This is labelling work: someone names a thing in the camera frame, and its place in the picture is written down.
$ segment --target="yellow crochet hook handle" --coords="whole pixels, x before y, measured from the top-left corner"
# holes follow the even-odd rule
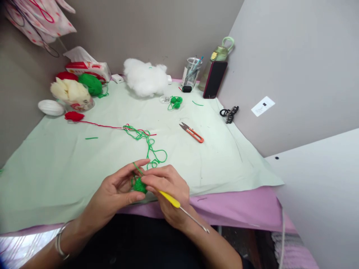
[[[159,191],[175,208],[180,208],[181,204],[172,196],[170,196],[169,194],[163,192],[163,191]]]

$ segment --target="person's right hand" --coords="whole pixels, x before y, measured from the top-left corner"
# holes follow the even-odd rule
[[[175,208],[161,193],[163,191],[181,203],[181,207],[190,212],[190,188],[172,165],[152,168],[144,172],[141,178],[146,189],[157,197],[166,221],[178,230],[184,230],[191,219],[179,208]]]

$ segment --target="person's left hand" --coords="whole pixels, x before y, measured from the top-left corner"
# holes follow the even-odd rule
[[[142,159],[136,161],[135,164],[137,167],[141,167],[149,162],[150,159]],[[81,226],[86,230],[86,233],[96,233],[121,208],[145,198],[145,194],[142,192],[129,192],[131,190],[131,178],[133,178],[132,172],[138,175],[138,170],[133,163],[130,163],[104,179],[79,217]]]

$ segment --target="white stuffing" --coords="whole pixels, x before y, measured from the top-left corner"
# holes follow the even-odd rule
[[[132,58],[125,60],[123,65],[127,84],[139,97],[162,95],[168,86],[165,65],[152,66],[150,62]]]

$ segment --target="hand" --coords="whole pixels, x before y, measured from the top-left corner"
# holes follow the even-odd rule
[[[141,167],[149,162],[149,159],[143,159],[136,161],[135,164],[137,167]],[[142,192],[129,192],[131,190],[133,171],[138,175],[138,170],[133,163],[130,163],[104,179],[79,217],[81,226],[87,232],[96,233],[121,208],[145,198],[145,194]]]
[[[194,209],[190,206],[190,188],[172,165],[152,168],[144,172],[142,182],[146,189],[157,197],[166,221],[174,228],[183,231],[191,219],[179,208],[175,208],[161,193],[164,191],[181,203],[187,212]]]

